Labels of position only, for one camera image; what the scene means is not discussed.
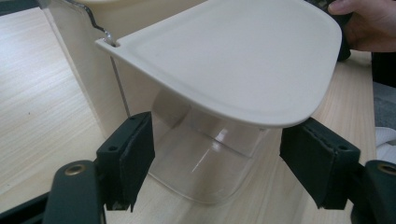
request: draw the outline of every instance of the wooden table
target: wooden table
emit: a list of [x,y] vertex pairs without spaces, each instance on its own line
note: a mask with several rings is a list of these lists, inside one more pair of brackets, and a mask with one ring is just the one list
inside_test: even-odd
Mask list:
[[[93,160],[105,141],[46,17],[38,8],[0,17],[0,212],[50,189],[55,171]],[[313,115],[375,158],[370,54],[336,65]],[[148,176],[134,212],[107,212],[108,223],[350,223],[346,211],[318,210],[278,157],[272,130],[244,184],[225,202],[194,203]]]

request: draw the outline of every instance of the human hand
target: human hand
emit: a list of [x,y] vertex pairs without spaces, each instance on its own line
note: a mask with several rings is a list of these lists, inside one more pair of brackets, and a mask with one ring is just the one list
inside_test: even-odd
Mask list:
[[336,0],[329,5],[333,15],[354,12],[344,26],[352,49],[371,52],[396,51],[396,2],[392,0]]

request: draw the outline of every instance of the white plastic lid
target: white plastic lid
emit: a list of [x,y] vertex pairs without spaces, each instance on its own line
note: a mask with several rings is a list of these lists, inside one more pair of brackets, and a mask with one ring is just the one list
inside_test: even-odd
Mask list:
[[311,116],[340,43],[331,17],[294,0],[209,0],[119,39],[119,47],[96,41],[205,112],[263,128]]

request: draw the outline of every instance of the black bracket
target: black bracket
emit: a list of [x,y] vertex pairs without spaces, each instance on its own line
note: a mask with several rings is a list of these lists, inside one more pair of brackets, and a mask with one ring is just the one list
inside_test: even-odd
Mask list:
[[396,165],[359,164],[360,150],[314,119],[283,130],[280,157],[318,208],[354,203],[354,224],[396,224]]
[[125,120],[96,151],[97,169],[107,210],[131,211],[154,160],[151,114]]

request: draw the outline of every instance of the transparent container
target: transparent container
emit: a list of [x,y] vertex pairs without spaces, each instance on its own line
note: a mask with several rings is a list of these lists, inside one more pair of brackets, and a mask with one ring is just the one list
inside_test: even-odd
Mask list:
[[152,112],[156,158],[149,173],[199,203],[218,203],[238,190],[267,134],[210,116],[165,91]]

